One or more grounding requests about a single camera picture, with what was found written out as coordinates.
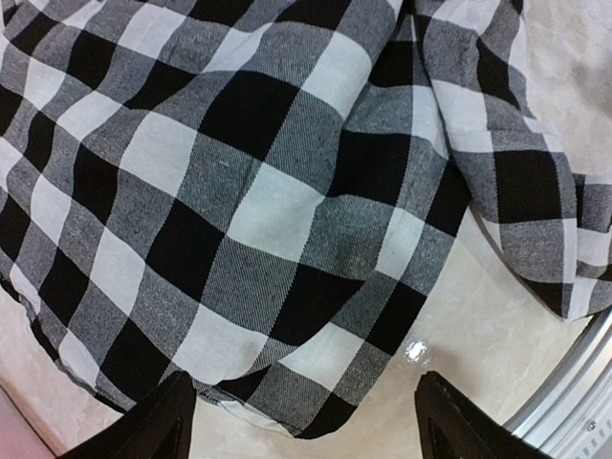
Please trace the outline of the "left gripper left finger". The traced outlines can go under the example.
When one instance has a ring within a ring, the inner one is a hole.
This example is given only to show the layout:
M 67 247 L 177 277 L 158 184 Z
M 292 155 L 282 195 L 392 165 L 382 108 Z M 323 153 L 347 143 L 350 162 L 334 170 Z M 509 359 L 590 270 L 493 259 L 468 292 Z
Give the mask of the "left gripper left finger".
M 61 459 L 187 459 L 197 394 L 174 372 L 116 422 Z

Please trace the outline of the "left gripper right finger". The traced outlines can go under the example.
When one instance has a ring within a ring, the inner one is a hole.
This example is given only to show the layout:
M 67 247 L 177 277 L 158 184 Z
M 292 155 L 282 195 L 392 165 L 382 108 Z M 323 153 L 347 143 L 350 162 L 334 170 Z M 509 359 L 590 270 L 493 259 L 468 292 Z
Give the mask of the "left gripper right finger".
M 416 415 L 425 459 L 545 459 L 435 371 L 419 380 Z

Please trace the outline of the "black white plaid shirt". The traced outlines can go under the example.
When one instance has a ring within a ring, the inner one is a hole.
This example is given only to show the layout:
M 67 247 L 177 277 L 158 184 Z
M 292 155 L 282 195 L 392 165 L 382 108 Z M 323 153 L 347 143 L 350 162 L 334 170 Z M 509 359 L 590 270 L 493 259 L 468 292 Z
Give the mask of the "black white plaid shirt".
M 1 284 L 125 410 L 175 371 L 300 439 L 399 349 L 468 208 L 556 315 L 611 183 L 526 99 L 519 1 L 5 1 Z

